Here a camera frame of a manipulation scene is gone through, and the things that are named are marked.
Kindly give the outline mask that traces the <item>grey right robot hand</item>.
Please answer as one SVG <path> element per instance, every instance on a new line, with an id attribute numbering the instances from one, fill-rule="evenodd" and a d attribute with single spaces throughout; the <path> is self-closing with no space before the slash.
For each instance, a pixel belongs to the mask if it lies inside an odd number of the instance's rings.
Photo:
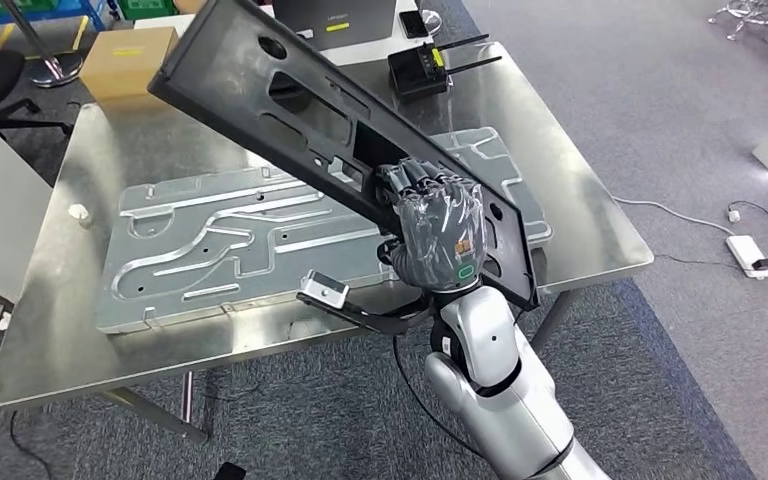
<path id="1" fill-rule="evenodd" d="M 381 263 L 403 283 L 433 292 L 457 291 L 478 281 L 487 238 L 481 185 L 411 157 L 379 166 L 376 176 L 402 232 L 379 245 Z"/>

